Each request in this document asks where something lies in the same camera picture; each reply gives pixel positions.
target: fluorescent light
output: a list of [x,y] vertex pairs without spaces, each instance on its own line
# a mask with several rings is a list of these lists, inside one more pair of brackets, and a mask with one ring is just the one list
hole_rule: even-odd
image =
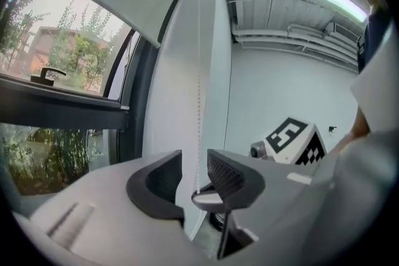
[[360,22],[366,20],[368,16],[366,12],[364,12],[358,5],[354,4],[350,0],[327,0],[327,1],[345,10],[347,13],[351,14]]

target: white cube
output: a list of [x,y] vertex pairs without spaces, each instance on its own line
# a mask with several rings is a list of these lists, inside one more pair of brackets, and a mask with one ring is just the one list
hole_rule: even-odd
[[293,117],[266,135],[264,144],[267,155],[284,164],[314,164],[327,153],[316,125]]

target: window latch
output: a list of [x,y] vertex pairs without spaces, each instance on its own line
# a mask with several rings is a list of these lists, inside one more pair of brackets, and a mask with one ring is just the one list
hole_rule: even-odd
[[31,82],[44,84],[52,87],[54,85],[54,80],[46,78],[47,71],[54,71],[62,75],[67,75],[64,71],[59,70],[57,68],[43,67],[42,70],[40,71],[40,75],[31,75]]

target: dark blue sleeve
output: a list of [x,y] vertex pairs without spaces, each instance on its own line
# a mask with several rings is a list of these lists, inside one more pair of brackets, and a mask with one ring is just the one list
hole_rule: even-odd
[[377,51],[390,20],[391,15],[389,12],[380,7],[368,18],[364,34],[357,42],[357,63],[359,73],[368,64],[374,56],[374,53]]

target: floor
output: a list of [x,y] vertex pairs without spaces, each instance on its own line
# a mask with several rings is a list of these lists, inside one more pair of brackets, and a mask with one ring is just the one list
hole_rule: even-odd
[[220,237],[221,232],[209,223],[209,217],[206,216],[193,239],[193,244],[201,249],[209,259],[216,259]]

